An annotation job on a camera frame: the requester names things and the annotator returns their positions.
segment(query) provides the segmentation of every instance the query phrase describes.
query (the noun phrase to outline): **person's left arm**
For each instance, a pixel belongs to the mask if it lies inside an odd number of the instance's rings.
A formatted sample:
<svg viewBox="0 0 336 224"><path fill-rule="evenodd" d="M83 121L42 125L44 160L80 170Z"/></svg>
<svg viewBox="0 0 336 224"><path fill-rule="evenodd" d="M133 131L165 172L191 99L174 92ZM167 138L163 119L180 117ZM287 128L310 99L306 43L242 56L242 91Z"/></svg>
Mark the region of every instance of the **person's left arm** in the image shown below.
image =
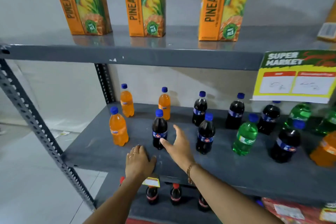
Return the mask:
<svg viewBox="0 0 336 224"><path fill-rule="evenodd" d="M156 157L150 161L143 146L135 146L126 156L126 179L119 189L106 200L83 224L124 224L131 203L142 182L149 177L155 167Z"/></svg>

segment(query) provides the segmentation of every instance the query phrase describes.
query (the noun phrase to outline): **person's left hand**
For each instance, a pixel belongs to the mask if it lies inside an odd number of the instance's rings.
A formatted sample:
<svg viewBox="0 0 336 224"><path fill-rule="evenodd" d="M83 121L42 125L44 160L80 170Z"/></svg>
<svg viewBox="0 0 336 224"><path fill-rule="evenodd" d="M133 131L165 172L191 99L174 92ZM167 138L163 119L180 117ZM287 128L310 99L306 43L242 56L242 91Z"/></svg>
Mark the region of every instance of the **person's left hand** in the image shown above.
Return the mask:
<svg viewBox="0 0 336 224"><path fill-rule="evenodd" d="M152 174L155 164L156 156L153 156L151 160L148 161L145 148L137 145L133 147L126 156L126 178L140 176L141 179L143 179L142 181L144 181Z"/></svg>

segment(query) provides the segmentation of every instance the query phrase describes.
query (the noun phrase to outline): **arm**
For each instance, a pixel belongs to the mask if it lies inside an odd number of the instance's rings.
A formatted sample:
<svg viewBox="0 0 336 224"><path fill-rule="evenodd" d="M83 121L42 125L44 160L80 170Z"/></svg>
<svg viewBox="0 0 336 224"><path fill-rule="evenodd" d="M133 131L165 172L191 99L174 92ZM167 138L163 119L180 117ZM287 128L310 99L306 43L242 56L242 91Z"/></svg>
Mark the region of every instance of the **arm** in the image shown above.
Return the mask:
<svg viewBox="0 0 336 224"><path fill-rule="evenodd" d="M155 167L156 157L150 161L143 146L135 146L126 156L126 179L119 189L106 200L83 224L124 224L131 203L142 182L149 177Z"/></svg>
<svg viewBox="0 0 336 224"><path fill-rule="evenodd" d="M174 145L163 138L160 139L160 142L178 166L187 172L188 167L195 163L195 160L184 132L176 125L174 128L176 129ZM190 178L222 223L283 223L269 211L213 176L198 164L191 167Z"/></svg>

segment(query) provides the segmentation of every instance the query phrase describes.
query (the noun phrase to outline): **supermarket sign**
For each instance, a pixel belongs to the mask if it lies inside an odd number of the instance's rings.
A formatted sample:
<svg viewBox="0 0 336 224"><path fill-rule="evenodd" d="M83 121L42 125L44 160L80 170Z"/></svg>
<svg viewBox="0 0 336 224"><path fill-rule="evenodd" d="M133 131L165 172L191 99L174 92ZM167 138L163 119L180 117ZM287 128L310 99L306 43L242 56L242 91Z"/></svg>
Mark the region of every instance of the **supermarket sign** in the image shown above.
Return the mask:
<svg viewBox="0 0 336 224"><path fill-rule="evenodd" d="M252 100L328 103L336 86L336 51L266 52Z"/></svg>

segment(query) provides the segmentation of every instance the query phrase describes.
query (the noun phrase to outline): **white wall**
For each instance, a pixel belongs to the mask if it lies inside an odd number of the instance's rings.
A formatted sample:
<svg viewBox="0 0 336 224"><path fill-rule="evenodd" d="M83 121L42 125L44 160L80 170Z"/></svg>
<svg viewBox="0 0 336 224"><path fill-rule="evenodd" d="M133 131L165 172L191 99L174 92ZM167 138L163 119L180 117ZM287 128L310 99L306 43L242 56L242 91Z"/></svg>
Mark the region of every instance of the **white wall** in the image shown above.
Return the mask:
<svg viewBox="0 0 336 224"><path fill-rule="evenodd" d="M126 25L124 0L107 0L113 25ZM248 0L243 25L321 25L334 0ZM0 0L1 37L67 29L59 0ZM168 25L197 25L200 0L167 0ZM51 128L81 131L105 105L93 64L15 61L31 86L39 111ZM257 72L197 68L110 65L119 94L128 83L135 102L157 103L167 86L174 105L192 106L205 90L211 108L227 109L237 92L246 94L246 109L260 111L265 102L251 103ZM295 103L283 103L288 113ZM326 105L315 105L322 114ZM21 123L3 92L0 121Z"/></svg>

